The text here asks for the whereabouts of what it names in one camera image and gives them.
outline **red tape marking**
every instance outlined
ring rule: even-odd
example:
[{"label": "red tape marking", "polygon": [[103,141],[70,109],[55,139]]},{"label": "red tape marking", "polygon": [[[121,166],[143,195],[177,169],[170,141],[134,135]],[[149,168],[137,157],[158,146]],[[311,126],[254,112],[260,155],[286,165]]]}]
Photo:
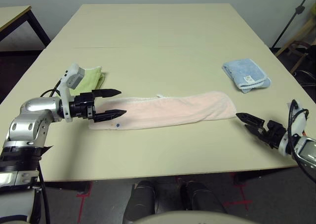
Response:
[{"label": "red tape marking", "polygon": [[82,211],[83,211],[84,199],[90,196],[91,190],[92,190],[92,182],[90,182],[89,191],[87,193],[85,193],[85,194],[77,194],[76,195],[76,197],[80,197],[81,198],[81,204],[80,204],[80,210],[79,210],[77,223],[80,223],[80,220],[81,220],[81,214],[82,214]]}]

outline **pink towel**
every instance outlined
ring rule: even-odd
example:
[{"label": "pink towel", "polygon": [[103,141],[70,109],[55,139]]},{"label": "pink towel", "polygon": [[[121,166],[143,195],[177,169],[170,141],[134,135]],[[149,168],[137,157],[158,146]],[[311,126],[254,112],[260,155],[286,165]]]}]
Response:
[{"label": "pink towel", "polygon": [[97,113],[120,109],[127,112],[113,120],[89,122],[90,129],[147,129],[235,117],[236,108],[223,92],[190,97],[118,98],[106,101]]}]

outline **black cable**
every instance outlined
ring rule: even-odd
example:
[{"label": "black cable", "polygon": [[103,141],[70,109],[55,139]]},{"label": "black cable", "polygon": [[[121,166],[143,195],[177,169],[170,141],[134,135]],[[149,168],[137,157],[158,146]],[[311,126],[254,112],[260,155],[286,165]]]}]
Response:
[{"label": "black cable", "polygon": [[[56,83],[56,85],[54,86],[54,90],[56,90],[57,89],[57,87],[59,86],[59,84],[60,84],[60,80]],[[50,95],[49,95],[49,97],[52,97],[54,95],[54,91],[52,91],[51,93],[50,93]]]},{"label": "black cable", "polygon": [[47,92],[51,92],[51,93],[53,93],[53,94],[54,94],[54,92],[56,92],[56,93],[60,96],[60,92],[59,92],[57,89],[49,89],[49,90],[47,90],[47,91],[44,91],[44,92],[40,95],[40,97],[43,97]]},{"label": "black cable", "polygon": [[46,187],[45,187],[45,183],[44,183],[43,174],[41,173],[41,169],[40,169],[40,164],[39,164],[38,170],[39,170],[39,183],[40,183],[40,186],[41,186],[41,191],[42,191],[43,200],[44,200],[46,224],[50,224],[50,214],[49,214],[48,199],[47,199],[47,193],[46,193]]},{"label": "black cable", "polygon": [[275,45],[278,43],[278,41],[280,40],[280,38],[283,36],[283,34],[285,33],[285,31],[287,30],[288,26],[290,26],[291,22],[293,21],[293,19],[295,18],[295,16],[297,14],[301,14],[304,11],[304,7],[303,4],[306,0],[303,0],[302,3],[296,7],[295,9],[295,13],[293,14],[293,16],[291,17],[290,21],[286,24],[285,28],[283,29],[283,31],[281,32],[280,36],[278,36],[278,38],[276,39],[275,43],[273,44],[273,46],[271,47],[271,49],[273,49],[275,47]]},{"label": "black cable", "polygon": [[[314,179],[304,168],[304,166],[301,164],[301,162],[299,161],[299,158],[297,157],[295,151],[294,151],[294,145],[293,145],[293,140],[292,140],[292,123],[293,123],[293,110],[294,107],[298,107],[297,102],[293,99],[291,106],[290,106],[290,111],[289,111],[289,116],[288,116],[288,128],[287,128],[287,134],[288,134],[288,143],[290,145],[291,148],[291,152],[292,155],[295,159],[295,161],[297,162],[298,166],[301,168],[301,170],[304,172],[304,174],[310,178],[314,183],[316,183],[316,179]],[[303,113],[304,110],[300,110],[299,112],[297,112],[294,117],[296,118],[298,116],[298,114]]]},{"label": "black cable", "polygon": [[308,114],[309,114],[310,112],[308,111],[308,109],[302,109],[302,110],[298,111],[298,112],[294,115],[292,121],[294,122],[295,119],[296,119],[301,113],[303,113],[303,112],[306,112],[306,113],[305,113],[305,119],[307,119]]}]

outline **blue towel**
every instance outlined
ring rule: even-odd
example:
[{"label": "blue towel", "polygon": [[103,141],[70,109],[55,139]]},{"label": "blue towel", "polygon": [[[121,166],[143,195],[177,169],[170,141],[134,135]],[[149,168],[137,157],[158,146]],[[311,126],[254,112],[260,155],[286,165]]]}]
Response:
[{"label": "blue towel", "polygon": [[271,84],[267,74],[251,59],[230,61],[222,68],[243,93],[253,88],[269,87]]}]

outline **table leg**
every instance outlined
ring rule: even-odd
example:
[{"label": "table leg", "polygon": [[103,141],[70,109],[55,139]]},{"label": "table leg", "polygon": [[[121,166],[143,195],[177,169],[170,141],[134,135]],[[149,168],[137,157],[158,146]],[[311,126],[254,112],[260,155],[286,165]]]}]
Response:
[{"label": "table leg", "polygon": [[29,22],[29,24],[33,28],[34,32],[38,35],[38,37],[43,42],[43,44],[45,46],[48,46],[48,44],[50,44],[50,39],[49,39],[48,35],[46,34],[46,32],[44,31],[44,29],[41,27],[40,23],[38,22],[38,20],[36,19],[36,17],[32,13],[32,11],[29,10],[26,12],[26,14],[29,17],[27,21]]},{"label": "table leg", "polygon": [[7,37],[11,32],[17,29],[22,23],[28,20],[28,16],[23,14],[21,17],[17,18],[13,23],[7,26],[5,29],[0,31],[0,41]]}]

